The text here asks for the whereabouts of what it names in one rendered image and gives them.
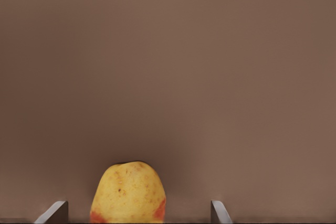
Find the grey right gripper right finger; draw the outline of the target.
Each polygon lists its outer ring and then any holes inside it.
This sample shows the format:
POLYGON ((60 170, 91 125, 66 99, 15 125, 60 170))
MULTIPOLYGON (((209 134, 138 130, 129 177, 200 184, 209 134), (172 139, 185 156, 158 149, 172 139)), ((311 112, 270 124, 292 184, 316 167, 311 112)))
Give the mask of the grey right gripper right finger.
POLYGON ((211 223, 233 223, 224 204, 219 200, 211 201, 211 223))

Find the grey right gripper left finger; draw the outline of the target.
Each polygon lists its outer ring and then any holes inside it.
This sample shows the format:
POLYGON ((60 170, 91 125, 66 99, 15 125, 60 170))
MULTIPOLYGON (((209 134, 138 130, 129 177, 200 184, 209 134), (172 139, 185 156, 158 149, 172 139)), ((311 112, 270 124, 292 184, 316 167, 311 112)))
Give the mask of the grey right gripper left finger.
POLYGON ((69 223, 68 201, 60 200, 53 203, 34 223, 69 223))

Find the yellow potato with red patches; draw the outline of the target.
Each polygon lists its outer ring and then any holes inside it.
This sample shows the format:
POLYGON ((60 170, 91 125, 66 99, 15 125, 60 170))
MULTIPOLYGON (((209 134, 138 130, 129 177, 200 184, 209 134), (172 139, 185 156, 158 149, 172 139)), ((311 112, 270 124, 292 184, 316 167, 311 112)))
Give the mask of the yellow potato with red patches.
POLYGON ((90 223, 163 223, 165 206, 162 182, 149 164, 115 164, 99 181, 90 223))

